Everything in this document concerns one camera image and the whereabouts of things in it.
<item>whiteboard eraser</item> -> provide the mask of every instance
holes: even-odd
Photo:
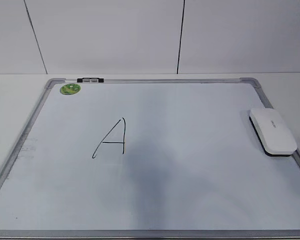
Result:
[[[252,108],[250,120],[267,155],[290,156],[297,150],[294,136],[276,110]]]

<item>black marker writing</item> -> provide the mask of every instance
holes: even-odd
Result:
[[[122,154],[125,154],[125,144],[126,144],[126,120],[124,117],[122,117],[123,123],[124,123],[124,129],[123,129],[123,140],[121,141],[104,141],[108,135],[112,132],[113,129],[115,129],[115,127],[120,123],[121,119],[119,119],[119,121],[111,128],[111,130],[104,136],[104,138],[101,140],[101,142],[99,142],[99,144],[96,146],[93,154],[92,154],[92,158],[95,159],[97,156],[97,151],[98,148],[100,147],[101,144],[122,144]]]

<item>whiteboard frame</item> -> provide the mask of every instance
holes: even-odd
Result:
[[[52,78],[44,86],[44,90],[33,109],[18,140],[8,154],[0,169],[0,189],[12,169],[17,156],[27,139],[51,89],[56,84],[77,82],[76,79]],[[273,108],[258,80],[251,77],[225,79],[105,79],[103,83],[82,82],[81,84],[111,83],[237,83],[251,84],[266,108]],[[293,158],[300,168],[300,150],[293,153]],[[296,230],[0,230],[0,240],[94,240],[94,239],[300,239],[300,229]]]

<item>white wall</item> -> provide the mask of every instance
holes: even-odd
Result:
[[[300,0],[186,0],[179,73],[300,72]]]
[[[44,74],[23,0],[0,0],[0,74]]]
[[[27,0],[51,74],[176,73],[182,0]]]
[[[183,0],[25,0],[50,74],[174,74]],[[300,72],[300,0],[185,0],[179,73]],[[0,74],[45,68],[23,0],[0,0]]]

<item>white surface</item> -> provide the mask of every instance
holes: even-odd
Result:
[[[26,1],[49,74],[174,74],[182,0]]]
[[[291,155],[297,150],[294,136],[277,110],[252,108],[250,117],[267,153]]]
[[[300,72],[300,0],[186,0],[179,73]]]
[[[264,154],[251,85],[61,86],[2,186],[0,229],[300,229],[300,169]],[[104,143],[92,159],[121,117],[126,153]],[[122,135],[121,124],[107,141]]]
[[[44,74],[23,0],[0,0],[0,74]]]
[[[300,73],[149,74],[149,75],[0,75],[0,166],[51,78],[220,79],[253,77],[291,129],[300,149]]]

